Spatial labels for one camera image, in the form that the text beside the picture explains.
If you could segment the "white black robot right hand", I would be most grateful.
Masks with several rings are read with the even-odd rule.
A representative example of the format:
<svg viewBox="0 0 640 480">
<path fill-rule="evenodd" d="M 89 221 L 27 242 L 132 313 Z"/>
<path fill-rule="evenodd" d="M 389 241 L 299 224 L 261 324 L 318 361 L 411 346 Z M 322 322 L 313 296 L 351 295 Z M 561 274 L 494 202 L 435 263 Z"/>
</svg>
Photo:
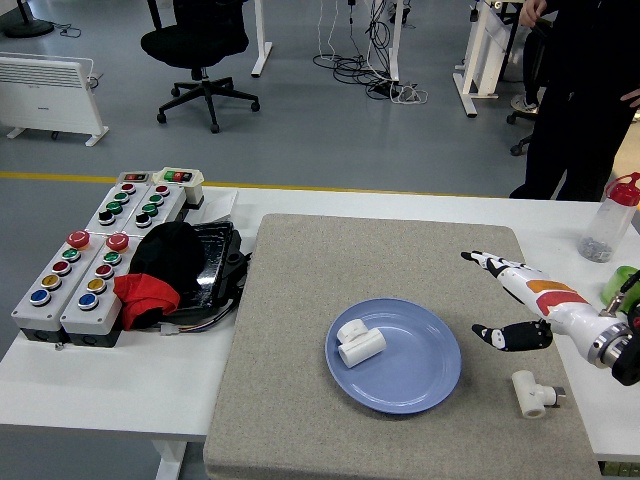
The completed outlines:
<svg viewBox="0 0 640 480">
<path fill-rule="evenodd" d="M 579 354 L 594 364 L 603 346 L 604 332 L 615 325 L 577 291 L 524 263 L 481 251 L 463 252 L 491 274 L 517 302 L 536 315 L 534 321 L 501 328 L 474 324 L 472 331 L 497 350 L 520 352 L 547 348 L 555 334 L 568 336 Z"/>
</svg>

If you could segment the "person's right hand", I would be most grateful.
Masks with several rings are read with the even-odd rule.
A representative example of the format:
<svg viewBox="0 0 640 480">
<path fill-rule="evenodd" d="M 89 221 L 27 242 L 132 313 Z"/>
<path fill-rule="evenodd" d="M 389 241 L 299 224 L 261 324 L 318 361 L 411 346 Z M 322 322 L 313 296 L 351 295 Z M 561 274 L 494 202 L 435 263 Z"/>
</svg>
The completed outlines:
<svg viewBox="0 0 640 480">
<path fill-rule="evenodd" d="M 519 14 L 519 24 L 533 28 L 545 13 L 546 8 L 546 0 L 525 0 Z"/>
</svg>

